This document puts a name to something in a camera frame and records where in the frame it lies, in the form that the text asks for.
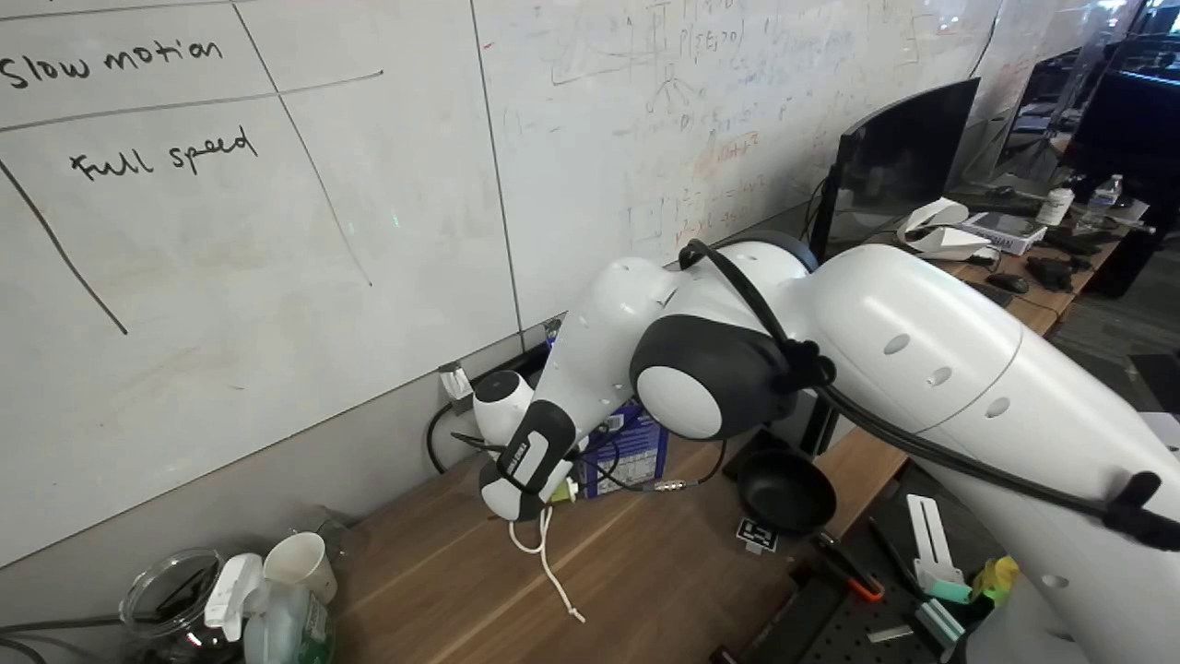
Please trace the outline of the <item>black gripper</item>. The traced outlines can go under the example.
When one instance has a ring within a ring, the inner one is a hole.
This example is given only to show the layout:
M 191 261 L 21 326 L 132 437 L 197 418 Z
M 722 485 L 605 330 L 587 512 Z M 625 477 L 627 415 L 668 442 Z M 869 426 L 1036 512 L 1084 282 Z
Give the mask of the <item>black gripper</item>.
M 509 447 L 482 464 L 478 498 L 499 519 L 536 519 L 572 472 L 576 419 L 557 403 L 531 403 Z

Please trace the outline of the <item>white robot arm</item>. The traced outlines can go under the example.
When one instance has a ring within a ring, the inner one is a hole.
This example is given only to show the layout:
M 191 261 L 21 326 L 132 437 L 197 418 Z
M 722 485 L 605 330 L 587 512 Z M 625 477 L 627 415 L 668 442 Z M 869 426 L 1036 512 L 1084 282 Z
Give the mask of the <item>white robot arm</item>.
M 961 664 L 1180 664 L 1180 459 L 1025 321 L 889 242 L 819 261 L 791 241 L 692 241 L 674 267 L 614 261 L 566 313 L 478 498 L 539 518 L 625 403 L 711 442 L 799 391 L 923 461 L 1023 565 Z

